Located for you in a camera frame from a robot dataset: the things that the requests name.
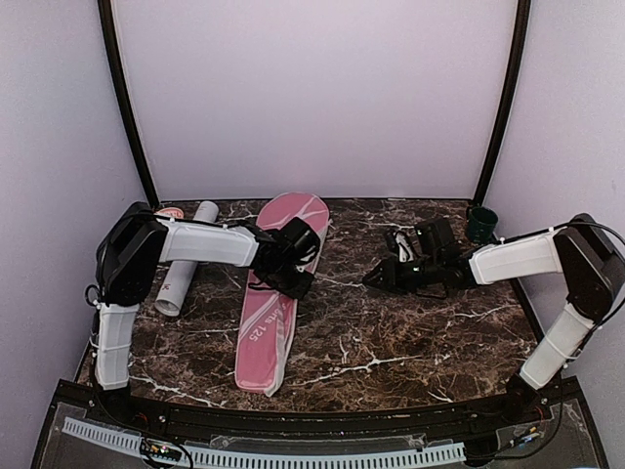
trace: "white wall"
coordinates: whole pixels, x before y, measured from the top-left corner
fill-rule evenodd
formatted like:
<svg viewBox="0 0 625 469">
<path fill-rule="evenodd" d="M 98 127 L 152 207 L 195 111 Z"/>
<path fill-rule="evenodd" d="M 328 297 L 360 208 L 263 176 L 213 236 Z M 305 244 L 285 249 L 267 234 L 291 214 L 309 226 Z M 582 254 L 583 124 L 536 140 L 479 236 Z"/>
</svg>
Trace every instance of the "white wall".
<svg viewBox="0 0 625 469">
<path fill-rule="evenodd" d="M 2 2 L 0 64 L 0 466 L 25 468 L 88 338 L 95 249 L 143 196 L 95 0 Z"/>
<path fill-rule="evenodd" d="M 163 199 L 471 197 L 515 0 L 115 0 Z"/>
<path fill-rule="evenodd" d="M 625 234 L 623 44 L 620 0 L 533 3 L 519 88 L 486 201 L 500 214 L 500 235 L 554 225 L 578 212 Z M 563 305 L 563 280 L 541 277 L 524 285 L 548 327 Z M 625 461 L 624 337 L 621 313 L 573 367 L 612 467 Z"/>
</svg>

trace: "black cable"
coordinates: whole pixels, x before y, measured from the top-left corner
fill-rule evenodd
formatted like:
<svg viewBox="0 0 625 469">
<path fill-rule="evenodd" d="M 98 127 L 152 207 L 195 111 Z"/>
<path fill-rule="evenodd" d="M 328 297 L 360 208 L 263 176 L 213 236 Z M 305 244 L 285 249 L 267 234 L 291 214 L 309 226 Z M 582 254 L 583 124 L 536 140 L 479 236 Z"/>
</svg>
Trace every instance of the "black cable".
<svg viewBox="0 0 625 469">
<path fill-rule="evenodd" d="M 163 442 L 163 443 L 166 443 L 167 445 L 171 445 L 173 447 L 178 448 L 185 455 L 185 457 L 188 459 L 188 468 L 189 469 L 193 469 L 193 467 L 194 467 L 193 458 L 191 457 L 191 453 L 188 452 L 188 449 L 186 449 L 184 446 L 182 446 L 182 445 L 180 445 L 180 444 L 178 444 L 176 442 L 173 442 L 171 440 L 167 440 L 162 435 L 158 435 L 156 433 L 151 433 L 151 432 L 149 432 L 147 430 L 143 430 L 143 429 L 141 429 L 139 427 L 135 427 L 133 425 L 129 425 L 129 424 L 124 423 L 124 422 L 120 422 L 119 420 L 117 420 L 115 417 L 113 417 L 110 414 L 108 409 L 102 403 L 102 401 L 100 399 L 100 393 L 98 392 L 98 381 L 96 379 L 96 359 L 95 358 L 93 358 L 91 360 L 91 366 L 90 366 L 90 370 L 89 370 L 89 378 L 91 380 L 91 385 L 94 388 L 94 397 L 95 397 L 96 404 L 104 412 L 106 417 L 108 417 L 111 421 L 113 421 L 115 423 L 115 425 L 117 425 L 118 427 L 127 429 L 127 430 L 134 430 L 136 432 L 139 432 L 139 434 L 142 436 L 142 438 L 150 437 L 150 438 L 153 438 L 153 439 L 155 439 L 155 440 L 157 440 L 159 442 Z"/>
</svg>

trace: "red label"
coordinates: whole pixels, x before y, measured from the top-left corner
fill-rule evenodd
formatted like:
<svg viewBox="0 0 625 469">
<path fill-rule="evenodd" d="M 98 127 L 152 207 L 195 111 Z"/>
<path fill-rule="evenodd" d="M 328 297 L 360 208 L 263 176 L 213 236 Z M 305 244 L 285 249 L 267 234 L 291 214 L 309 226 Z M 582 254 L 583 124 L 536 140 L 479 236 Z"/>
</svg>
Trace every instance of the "red label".
<svg viewBox="0 0 625 469">
<path fill-rule="evenodd" d="M 156 212 L 156 215 L 165 215 L 166 217 L 185 218 L 185 212 L 177 207 L 167 207 Z"/>
</svg>

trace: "green mug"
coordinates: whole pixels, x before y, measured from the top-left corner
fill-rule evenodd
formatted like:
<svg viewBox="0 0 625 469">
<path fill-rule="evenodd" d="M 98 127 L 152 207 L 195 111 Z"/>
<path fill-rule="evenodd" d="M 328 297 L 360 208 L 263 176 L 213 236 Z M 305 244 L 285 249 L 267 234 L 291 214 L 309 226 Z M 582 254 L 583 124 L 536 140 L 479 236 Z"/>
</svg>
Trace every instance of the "green mug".
<svg viewBox="0 0 625 469">
<path fill-rule="evenodd" d="M 465 235 L 475 244 L 490 242 L 495 226 L 499 221 L 497 214 L 486 207 L 475 206 L 467 209 L 467 229 Z"/>
</svg>

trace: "marble surface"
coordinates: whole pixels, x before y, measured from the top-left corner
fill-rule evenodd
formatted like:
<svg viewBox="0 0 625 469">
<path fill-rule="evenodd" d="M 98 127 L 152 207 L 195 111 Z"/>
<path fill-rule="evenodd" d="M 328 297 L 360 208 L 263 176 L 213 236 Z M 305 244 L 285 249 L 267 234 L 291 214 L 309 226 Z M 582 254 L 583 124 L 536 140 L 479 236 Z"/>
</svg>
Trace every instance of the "marble surface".
<svg viewBox="0 0 625 469">
<path fill-rule="evenodd" d="M 447 217 L 462 236 L 466 202 L 327 199 L 332 223 L 316 280 L 300 302 L 284 383 L 271 398 L 234 384 L 235 344 L 247 271 L 200 265 L 181 315 L 152 303 L 159 269 L 137 316 L 133 394 L 246 410 L 355 411 L 461 402 L 504 392 L 534 336 L 508 282 L 445 300 L 361 285 L 388 256 L 385 230 Z M 220 201 L 220 220 L 253 219 L 263 201 Z M 196 202 L 177 203 L 192 216 Z M 465 247 L 470 247 L 463 240 Z M 86 382 L 84 363 L 81 382 Z"/>
</svg>

